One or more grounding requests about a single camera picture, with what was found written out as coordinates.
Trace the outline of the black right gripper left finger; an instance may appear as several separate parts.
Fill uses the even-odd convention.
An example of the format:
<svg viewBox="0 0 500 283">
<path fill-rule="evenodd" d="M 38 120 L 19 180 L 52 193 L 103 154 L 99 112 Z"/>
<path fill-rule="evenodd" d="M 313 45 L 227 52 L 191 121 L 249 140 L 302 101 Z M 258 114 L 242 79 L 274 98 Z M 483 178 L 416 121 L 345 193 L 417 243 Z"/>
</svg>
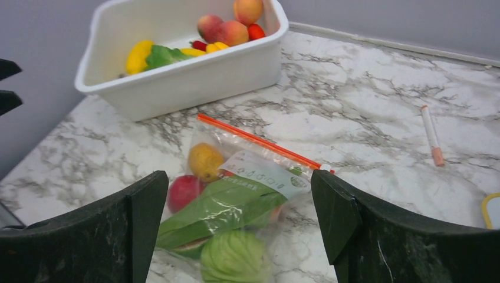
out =
<svg viewBox="0 0 500 283">
<path fill-rule="evenodd" d="M 2 282 L 145 282 L 168 176 L 155 171 L 105 198 L 1 230 Z"/>
</svg>

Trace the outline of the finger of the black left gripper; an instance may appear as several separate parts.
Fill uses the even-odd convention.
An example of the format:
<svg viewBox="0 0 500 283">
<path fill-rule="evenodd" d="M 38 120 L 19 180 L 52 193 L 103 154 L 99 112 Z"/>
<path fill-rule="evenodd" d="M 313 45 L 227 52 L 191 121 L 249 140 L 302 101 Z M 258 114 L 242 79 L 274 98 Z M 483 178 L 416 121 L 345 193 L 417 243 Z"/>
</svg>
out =
<svg viewBox="0 0 500 283">
<path fill-rule="evenodd" d="M 0 59 L 0 80 L 4 80 L 22 72 L 21 67 L 14 61 Z"/>
<path fill-rule="evenodd" d="M 22 104 L 23 101 L 14 91 L 0 91 L 0 116 L 3 116 L 4 114 L 21 106 Z"/>
</svg>

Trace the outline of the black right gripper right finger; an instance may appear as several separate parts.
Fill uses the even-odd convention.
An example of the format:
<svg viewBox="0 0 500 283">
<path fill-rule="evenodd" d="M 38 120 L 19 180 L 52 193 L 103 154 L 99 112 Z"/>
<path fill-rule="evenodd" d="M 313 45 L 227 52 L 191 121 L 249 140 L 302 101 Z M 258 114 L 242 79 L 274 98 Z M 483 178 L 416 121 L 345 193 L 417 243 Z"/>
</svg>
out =
<svg viewBox="0 0 500 283">
<path fill-rule="evenodd" d="M 498 282 L 499 231 L 423 216 L 326 170 L 311 178 L 338 282 Z"/>
</svg>

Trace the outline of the red apple toy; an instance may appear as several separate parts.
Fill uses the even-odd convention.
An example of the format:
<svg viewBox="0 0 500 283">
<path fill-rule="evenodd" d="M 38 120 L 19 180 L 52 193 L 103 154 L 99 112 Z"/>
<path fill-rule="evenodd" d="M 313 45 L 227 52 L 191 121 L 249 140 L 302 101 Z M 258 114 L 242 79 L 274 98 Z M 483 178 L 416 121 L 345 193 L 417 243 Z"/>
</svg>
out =
<svg viewBox="0 0 500 283">
<path fill-rule="evenodd" d="M 194 175 L 177 177 L 168 189 L 166 205 L 171 213 L 177 213 L 197 198 L 205 189 L 206 183 Z"/>
</svg>

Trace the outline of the clear zip bag orange zipper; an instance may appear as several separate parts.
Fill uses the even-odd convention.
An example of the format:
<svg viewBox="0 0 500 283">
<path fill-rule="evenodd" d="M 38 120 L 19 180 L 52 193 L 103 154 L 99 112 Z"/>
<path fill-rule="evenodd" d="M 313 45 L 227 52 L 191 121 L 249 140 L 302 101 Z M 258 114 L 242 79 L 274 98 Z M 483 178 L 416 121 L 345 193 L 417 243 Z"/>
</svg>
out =
<svg viewBox="0 0 500 283">
<path fill-rule="evenodd" d="M 198 115 L 186 171 L 168 188 L 156 248 L 201 282 L 273 282 L 283 210 L 331 167 Z"/>
</svg>

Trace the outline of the green leafy vegetable toy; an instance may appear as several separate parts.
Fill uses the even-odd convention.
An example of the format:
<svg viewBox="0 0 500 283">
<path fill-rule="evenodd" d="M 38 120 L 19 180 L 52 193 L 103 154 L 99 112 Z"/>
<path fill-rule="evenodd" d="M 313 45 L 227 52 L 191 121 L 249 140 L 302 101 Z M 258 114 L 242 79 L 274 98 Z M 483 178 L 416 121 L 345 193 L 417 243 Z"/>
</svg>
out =
<svg viewBox="0 0 500 283">
<path fill-rule="evenodd" d="M 286 201 L 256 181 L 237 175 L 223 177 L 160 224 L 156 247 L 197 260 L 213 235 L 246 226 L 263 228 L 270 211 Z"/>
</svg>

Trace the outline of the small yellow mango toy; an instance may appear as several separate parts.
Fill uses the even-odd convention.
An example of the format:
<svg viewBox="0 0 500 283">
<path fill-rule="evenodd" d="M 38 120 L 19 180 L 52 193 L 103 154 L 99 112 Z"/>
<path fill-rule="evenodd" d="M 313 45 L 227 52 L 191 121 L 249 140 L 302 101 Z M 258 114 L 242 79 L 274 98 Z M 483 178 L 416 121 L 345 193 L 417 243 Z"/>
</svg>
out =
<svg viewBox="0 0 500 283">
<path fill-rule="evenodd" d="M 219 167 L 224 163 L 220 151 L 207 143 L 198 143 L 189 150 L 187 164 L 191 172 L 204 183 L 219 179 Z"/>
</svg>

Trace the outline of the green cabbage toy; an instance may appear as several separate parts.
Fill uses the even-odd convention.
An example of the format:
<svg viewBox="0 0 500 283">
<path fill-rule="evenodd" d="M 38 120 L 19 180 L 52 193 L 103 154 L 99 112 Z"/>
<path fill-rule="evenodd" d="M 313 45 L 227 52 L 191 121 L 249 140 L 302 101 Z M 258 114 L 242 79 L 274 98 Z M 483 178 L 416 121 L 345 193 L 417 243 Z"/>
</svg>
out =
<svg viewBox="0 0 500 283">
<path fill-rule="evenodd" d="M 273 269 L 265 241 L 241 230 L 217 234 L 207 241 L 200 267 L 204 282 L 268 282 Z"/>
</svg>

